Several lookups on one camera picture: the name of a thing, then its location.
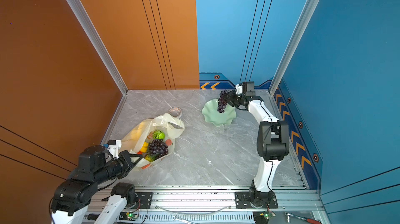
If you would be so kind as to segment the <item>dark purple grape bunch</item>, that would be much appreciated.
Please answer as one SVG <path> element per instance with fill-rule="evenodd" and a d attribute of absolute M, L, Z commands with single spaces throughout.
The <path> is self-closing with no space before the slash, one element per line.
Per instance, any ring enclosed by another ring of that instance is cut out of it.
<path fill-rule="evenodd" d="M 225 112 L 225 108 L 226 108 L 226 106 L 228 104 L 228 102 L 227 102 L 228 94 L 229 94 L 228 90 L 221 91 L 221 93 L 219 94 L 218 107 L 217 107 L 217 111 L 219 113 L 224 113 Z"/>
<path fill-rule="evenodd" d="M 146 160 L 153 162 L 163 156 L 168 155 L 168 146 L 163 139 L 154 139 L 147 148 Z"/>

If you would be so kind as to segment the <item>green kiwi half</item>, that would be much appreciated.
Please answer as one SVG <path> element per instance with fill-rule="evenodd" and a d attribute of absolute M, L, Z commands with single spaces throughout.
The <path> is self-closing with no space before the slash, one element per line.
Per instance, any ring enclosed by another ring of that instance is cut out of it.
<path fill-rule="evenodd" d="M 152 134 L 153 139 L 155 140 L 164 140 L 166 135 L 163 131 L 161 130 L 155 130 Z"/>

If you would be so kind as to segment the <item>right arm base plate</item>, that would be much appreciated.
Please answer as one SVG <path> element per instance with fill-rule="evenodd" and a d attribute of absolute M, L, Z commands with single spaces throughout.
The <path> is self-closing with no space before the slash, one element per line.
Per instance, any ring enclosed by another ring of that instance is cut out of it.
<path fill-rule="evenodd" d="M 277 209 L 278 200 L 274 191 L 269 192 L 235 192 L 235 204 L 238 209 L 268 208 Z"/>

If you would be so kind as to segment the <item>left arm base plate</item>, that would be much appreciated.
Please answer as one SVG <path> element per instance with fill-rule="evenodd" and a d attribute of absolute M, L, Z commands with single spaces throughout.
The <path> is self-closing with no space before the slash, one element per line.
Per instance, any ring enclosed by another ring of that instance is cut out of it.
<path fill-rule="evenodd" d="M 153 192 L 136 192 L 136 200 L 131 209 L 150 209 L 152 205 Z"/>

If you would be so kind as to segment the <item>yellow lemon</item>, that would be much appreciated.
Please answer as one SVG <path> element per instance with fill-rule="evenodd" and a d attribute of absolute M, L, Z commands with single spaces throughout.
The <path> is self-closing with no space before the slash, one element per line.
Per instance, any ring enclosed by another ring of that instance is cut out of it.
<path fill-rule="evenodd" d="M 142 148 L 140 149 L 141 153 L 146 153 L 148 151 L 149 143 L 144 142 Z"/>

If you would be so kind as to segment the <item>cream plastic bag orange print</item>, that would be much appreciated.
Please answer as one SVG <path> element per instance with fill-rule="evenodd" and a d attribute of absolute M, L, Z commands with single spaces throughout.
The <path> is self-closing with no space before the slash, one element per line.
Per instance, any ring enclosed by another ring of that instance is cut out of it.
<path fill-rule="evenodd" d="M 175 151 L 176 138 L 181 136 L 184 129 L 183 121 L 168 113 L 146 119 L 122 139 L 121 149 L 143 156 L 135 169 L 146 169 Z"/>

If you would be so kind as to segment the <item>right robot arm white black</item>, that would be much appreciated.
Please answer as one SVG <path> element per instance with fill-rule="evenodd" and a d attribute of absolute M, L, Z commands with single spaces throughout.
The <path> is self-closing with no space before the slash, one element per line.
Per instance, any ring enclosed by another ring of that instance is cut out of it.
<path fill-rule="evenodd" d="M 227 102 L 236 109 L 243 106 L 259 123 L 256 149 L 260 163 L 247 200 L 255 208 L 277 208 L 273 180 L 278 166 L 289 154 L 289 126 L 275 117 L 259 96 L 238 94 L 233 90 L 228 92 Z"/>

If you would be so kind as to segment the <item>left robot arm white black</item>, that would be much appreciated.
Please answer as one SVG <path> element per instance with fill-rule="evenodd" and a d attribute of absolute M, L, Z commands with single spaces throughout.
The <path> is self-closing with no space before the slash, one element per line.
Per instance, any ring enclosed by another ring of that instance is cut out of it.
<path fill-rule="evenodd" d="M 49 203 L 52 224 L 80 224 L 92 196 L 106 181 L 122 179 L 143 159 L 122 151 L 114 157 L 103 145 L 91 146 L 79 155 L 78 167 L 56 189 Z"/>

